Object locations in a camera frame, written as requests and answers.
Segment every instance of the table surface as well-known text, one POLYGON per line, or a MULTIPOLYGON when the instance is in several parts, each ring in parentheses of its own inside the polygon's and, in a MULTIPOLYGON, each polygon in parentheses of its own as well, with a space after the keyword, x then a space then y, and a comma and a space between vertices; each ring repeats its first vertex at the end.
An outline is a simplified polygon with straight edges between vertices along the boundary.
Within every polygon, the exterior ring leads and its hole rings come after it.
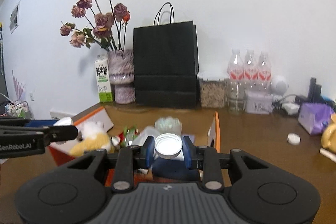
MULTIPOLYGON (((142 130, 161 116, 173 115, 182 121, 183 131, 196 136, 196 144, 206 144, 206 133, 212 123, 214 110, 116 109, 106 107, 115 127, 111 134, 124 126, 136 125, 142 130)), ((319 153, 320 136, 311 137, 294 118, 280 115, 233 115, 219 110, 221 152, 240 148, 313 184, 321 195, 321 206, 314 224, 335 223, 336 164, 319 153), (299 146, 287 143, 287 135, 297 133, 299 146)), ((44 155, 9 159, 2 165, 0 185, 0 223, 21 223, 15 211, 15 191, 24 182, 55 168, 47 151, 44 155)), ((230 185, 227 172, 223 172, 230 185)))

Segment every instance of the metal bolt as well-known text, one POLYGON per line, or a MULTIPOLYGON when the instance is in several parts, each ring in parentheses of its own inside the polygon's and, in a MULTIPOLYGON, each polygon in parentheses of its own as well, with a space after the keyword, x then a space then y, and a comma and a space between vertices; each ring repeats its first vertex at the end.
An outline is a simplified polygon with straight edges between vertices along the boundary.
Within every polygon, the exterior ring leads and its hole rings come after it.
POLYGON ((218 190, 219 188, 222 187, 222 184, 218 181, 208 181, 205 184, 205 187, 209 190, 218 190))
POLYGON ((113 187, 116 190, 126 190, 130 187, 130 184, 127 181, 117 181, 113 184, 113 187))

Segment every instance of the green label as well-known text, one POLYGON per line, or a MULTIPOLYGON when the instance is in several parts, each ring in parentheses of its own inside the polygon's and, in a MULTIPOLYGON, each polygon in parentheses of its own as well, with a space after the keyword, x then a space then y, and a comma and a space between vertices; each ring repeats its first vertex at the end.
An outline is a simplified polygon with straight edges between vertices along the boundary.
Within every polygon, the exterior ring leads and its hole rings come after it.
POLYGON ((103 102, 112 102, 112 92, 99 92, 99 101, 103 102))

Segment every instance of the vase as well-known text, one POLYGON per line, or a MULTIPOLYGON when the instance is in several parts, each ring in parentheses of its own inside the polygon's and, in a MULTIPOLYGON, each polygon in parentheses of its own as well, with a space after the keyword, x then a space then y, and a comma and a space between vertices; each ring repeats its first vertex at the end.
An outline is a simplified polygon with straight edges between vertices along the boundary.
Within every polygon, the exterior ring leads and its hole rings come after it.
POLYGON ((108 52, 110 83, 114 85, 115 102, 135 102, 133 50, 108 52))

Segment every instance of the white and yellow plush toy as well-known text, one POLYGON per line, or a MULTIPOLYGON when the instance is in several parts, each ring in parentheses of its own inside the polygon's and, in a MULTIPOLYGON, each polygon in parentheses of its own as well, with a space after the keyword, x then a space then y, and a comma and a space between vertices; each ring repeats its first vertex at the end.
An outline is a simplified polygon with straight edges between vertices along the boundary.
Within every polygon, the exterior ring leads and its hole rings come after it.
POLYGON ((70 156, 80 157, 85 151, 96 149, 105 149, 108 153, 114 152, 114 147, 111 145, 110 136, 104 130, 102 122, 84 122, 79 126, 79 131, 82 134, 83 141, 77 143, 71 150, 70 156))

